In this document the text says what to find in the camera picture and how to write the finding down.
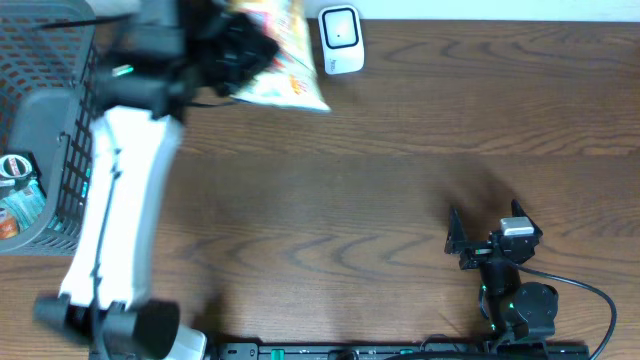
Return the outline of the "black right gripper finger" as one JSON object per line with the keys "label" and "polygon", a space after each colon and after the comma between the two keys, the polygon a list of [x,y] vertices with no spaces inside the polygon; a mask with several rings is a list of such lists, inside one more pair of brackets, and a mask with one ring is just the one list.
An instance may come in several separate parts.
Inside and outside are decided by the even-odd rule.
{"label": "black right gripper finger", "polygon": [[451,207],[449,211],[449,226],[444,252],[446,254],[459,254],[467,247],[467,245],[468,237],[464,230],[460,215],[456,208]]}
{"label": "black right gripper finger", "polygon": [[519,203],[517,199],[513,199],[511,201],[511,216],[512,217],[526,217],[529,218],[527,213],[524,211],[523,207]]}

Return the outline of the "yellow snack chip bag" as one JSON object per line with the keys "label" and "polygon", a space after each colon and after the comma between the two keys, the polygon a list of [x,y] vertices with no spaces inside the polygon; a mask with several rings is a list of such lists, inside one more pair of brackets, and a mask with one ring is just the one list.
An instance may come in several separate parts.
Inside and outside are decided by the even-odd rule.
{"label": "yellow snack chip bag", "polygon": [[328,112],[317,83],[303,0],[231,0],[229,5],[247,14],[279,46],[271,65],[232,97],[257,105]]}

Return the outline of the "dark green round-label box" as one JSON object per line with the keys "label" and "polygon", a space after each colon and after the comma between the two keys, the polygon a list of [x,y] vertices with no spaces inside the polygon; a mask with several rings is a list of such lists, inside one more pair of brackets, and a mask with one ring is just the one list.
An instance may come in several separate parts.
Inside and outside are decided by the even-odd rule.
{"label": "dark green round-label box", "polygon": [[33,172],[33,165],[24,156],[8,154],[1,157],[1,186],[14,186],[17,180],[27,178]]}

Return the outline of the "teal tissue pack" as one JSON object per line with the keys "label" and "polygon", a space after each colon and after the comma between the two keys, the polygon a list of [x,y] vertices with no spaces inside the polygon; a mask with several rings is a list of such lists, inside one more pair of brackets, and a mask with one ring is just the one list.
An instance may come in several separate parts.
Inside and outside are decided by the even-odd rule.
{"label": "teal tissue pack", "polygon": [[1,207],[16,219],[20,232],[36,222],[45,205],[46,197],[37,180],[31,180],[21,190],[12,190],[1,200]]}

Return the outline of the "orange tissue pack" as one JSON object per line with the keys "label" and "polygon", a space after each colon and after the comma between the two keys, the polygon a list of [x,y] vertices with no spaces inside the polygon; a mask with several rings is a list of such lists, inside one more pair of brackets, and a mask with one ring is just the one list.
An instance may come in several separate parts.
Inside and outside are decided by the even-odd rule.
{"label": "orange tissue pack", "polygon": [[18,235],[20,232],[18,223],[11,213],[2,208],[0,211],[0,239],[6,240]]}

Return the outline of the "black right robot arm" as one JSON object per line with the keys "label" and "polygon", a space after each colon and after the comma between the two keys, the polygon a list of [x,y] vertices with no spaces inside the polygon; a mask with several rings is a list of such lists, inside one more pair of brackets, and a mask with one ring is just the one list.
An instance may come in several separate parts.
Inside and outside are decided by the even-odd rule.
{"label": "black right robot arm", "polygon": [[557,290],[539,282],[522,282],[519,270],[535,255],[542,235],[517,200],[511,202],[511,215],[501,219],[500,227],[485,241],[470,240],[458,211],[449,211],[444,252],[459,257],[460,269],[480,272],[480,308],[493,331],[486,342],[490,353],[542,343],[555,334]]}

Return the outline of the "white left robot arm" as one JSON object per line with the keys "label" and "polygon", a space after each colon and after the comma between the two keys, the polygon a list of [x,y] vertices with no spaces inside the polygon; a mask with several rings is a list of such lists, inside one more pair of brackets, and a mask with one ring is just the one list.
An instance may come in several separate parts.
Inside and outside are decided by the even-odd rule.
{"label": "white left robot arm", "polygon": [[38,323],[96,359],[209,356],[178,305],[152,298],[162,197],[198,90],[238,92],[278,49],[247,14],[215,2],[142,3],[96,67],[83,227],[58,294],[35,301]]}

